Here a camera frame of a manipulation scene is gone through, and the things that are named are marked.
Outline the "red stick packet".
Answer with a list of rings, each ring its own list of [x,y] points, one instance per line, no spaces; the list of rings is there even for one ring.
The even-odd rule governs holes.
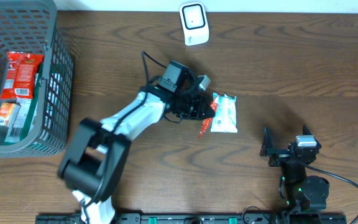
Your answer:
[[[219,96],[216,95],[213,97],[213,101],[210,103],[210,108],[213,110],[214,114],[212,115],[212,117],[203,120],[203,124],[199,131],[198,138],[201,138],[202,135],[211,127],[211,123],[213,121],[213,118],[215,117],[218,107],[219,107]]]

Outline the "mint green snack packet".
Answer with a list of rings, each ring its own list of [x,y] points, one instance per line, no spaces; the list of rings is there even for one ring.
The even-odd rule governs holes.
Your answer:
[[[218,100],[218,108],[211,123],[211,132],[237,133],[237,96],[229,96],[226,93],[219,95],[214,92],[213,98]]]

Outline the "orange white small packet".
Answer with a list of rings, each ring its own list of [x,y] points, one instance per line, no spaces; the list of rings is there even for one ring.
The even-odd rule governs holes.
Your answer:
[[[16,103],[2,103],[0,107],[0,126],[13,126],[20,106]]]

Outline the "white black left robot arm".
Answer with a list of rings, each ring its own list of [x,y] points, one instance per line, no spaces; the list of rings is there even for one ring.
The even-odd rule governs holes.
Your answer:
[[[172,113],[179,120],[202,121],[215,115],[205,91],[207,75],[196,76],[172,60],[163,75],[147,78],[135,100],[120,112],[94,121],[83,119],[63,156],[58,176],[81,205],[83,223],[111,223],[111,195],[129,155],[131,142],[150,125]]]

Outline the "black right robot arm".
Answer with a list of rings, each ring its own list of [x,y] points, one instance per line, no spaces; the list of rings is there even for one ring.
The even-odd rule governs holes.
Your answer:
[[[319,212],[327,207],[329,182],[306,173],[306,166],[316,160],[320,149],[321,144],[306,126],[286,149],[275,148],[269,129],[264,128],[260,156],[268,157],[270,167],[281,168],[279,192],[294,212]]]

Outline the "white barcode scanner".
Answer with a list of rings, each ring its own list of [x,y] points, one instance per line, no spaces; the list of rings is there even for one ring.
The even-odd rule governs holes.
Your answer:
[[[204,5],[201,2],[186,3],[179,12],[185,45],[206,43],[209,40],[209,25]]]

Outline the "red snack bag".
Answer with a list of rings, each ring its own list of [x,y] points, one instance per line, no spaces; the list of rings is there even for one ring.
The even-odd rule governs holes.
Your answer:
[[[35,75],[44,56],[22,52],[8,52],[8,71],[2,100],[14,98],[32,99],[35,89]]]

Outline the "green white flat packet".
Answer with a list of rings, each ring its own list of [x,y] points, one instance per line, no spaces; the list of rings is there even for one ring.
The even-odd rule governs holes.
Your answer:
[[[36,74],[34,97],[32,99],[18,98],[16,103],[20,105],[20,109],[16,116],[15,122],[11,128],[8,129],[5,140],[2,142],[4,145],[15,144],[23,140],[34,127],[34,117],[37,114],[37,102],[40,83],[38,81],[40,73]]]

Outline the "grey plastic mesh basket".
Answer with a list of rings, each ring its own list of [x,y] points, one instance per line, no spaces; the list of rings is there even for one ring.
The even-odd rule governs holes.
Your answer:
[[[44,55],[34,127],[15,144],[3,144],[0,157],[44,157],[63,151],[73,84],[74,61],[57,27],[53,1],[0,1],[0,105],[8,70],[8,52]]]

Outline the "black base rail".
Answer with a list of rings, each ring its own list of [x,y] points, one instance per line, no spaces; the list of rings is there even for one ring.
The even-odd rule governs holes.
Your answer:
[[[293,215],[290,223],[345,224],[344,215]],[[243,215],[141,215],[139,213],[122,213],[116,215],[110,224],[263,224],[284,223],[277,214],[245,213]]]

